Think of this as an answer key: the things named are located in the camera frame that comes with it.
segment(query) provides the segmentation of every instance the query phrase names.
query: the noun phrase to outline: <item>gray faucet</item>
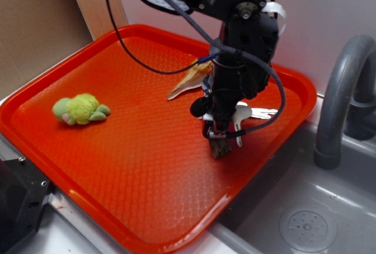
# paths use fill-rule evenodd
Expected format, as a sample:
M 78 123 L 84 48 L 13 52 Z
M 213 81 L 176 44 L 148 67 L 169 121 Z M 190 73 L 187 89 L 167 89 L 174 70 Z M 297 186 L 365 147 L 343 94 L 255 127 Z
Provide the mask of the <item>gray faucet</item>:
M 376 42 L 368 35 L 349 40 L 331 74 L 317 128 L 314 162 L 334 169 L 341 161 L 343 133 L 359 139 L 376 133 Z

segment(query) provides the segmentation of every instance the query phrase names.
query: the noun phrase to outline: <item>white tape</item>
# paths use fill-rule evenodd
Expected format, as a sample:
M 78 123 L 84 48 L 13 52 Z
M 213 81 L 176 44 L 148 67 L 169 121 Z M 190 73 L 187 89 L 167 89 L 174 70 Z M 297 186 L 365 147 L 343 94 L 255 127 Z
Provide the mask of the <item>white tape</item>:
M 284 29 L 286 28 L 286 20 L 287 20 L 287 13 L 283 9 L 282 5 L 276 2 L 267 2 L 265 7 L 261 11 L 268 12 L 268 13 L 277 13 L 278 15 L 281 15 L 283 17 L 284 25 L 281 28 L 280 32 L 278 33 L 278 36 L 282 36 Z

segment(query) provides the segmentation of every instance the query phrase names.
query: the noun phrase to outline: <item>gray sink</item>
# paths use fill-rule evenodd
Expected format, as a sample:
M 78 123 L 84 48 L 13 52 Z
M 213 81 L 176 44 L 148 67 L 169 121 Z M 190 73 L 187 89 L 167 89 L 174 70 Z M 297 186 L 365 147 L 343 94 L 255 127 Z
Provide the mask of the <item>gray sink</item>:
M 323 170 L 315 130 L 304 123 L 217 221 L 265 254 L 376 253 L 376 150 L 344 137 Z

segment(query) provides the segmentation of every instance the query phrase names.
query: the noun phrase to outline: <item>orange tray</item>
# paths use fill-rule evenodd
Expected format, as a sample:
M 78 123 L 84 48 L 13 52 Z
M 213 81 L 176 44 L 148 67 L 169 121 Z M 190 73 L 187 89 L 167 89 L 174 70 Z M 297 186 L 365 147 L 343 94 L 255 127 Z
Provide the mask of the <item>orange tray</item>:
M 136 57 L 172 71 L 206 56 L 209 46 L 143 25 L 120 30 Z M 202 90 L 172 101 L 185 75 L 161 76 L 133 61 L 114 32 L 47 71 L 0 107 L 0 131 L 124 248 L 172 252 L 195 239 L 247 185 L 312 111 L 312 83 L 274 66 L 287 106 L 269 127 L 244 137 L 243 147 L 213 159 L 202 122 L 189 108 Z M 68 126 L 53 104 L 89 92 L 112 113 L 103 122 Z M 276 108 L 274 81 L 250 106 Z M 247 119 L 247 128 L 263 122 Z

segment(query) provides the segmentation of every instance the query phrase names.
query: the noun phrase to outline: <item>plush turtle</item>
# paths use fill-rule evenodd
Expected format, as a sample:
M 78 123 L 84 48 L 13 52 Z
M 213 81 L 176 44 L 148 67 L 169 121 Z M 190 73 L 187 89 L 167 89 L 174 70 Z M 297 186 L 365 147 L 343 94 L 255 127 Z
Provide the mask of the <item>plush turtle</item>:
M 57 119 L 72 126 L 76 123 L 86 125 L 90 121 L 102 121 L 110 114 L 106 105 L 89 93 L 83 93 L 74 98 L 62 98 L 53 106 L 52 112 Z

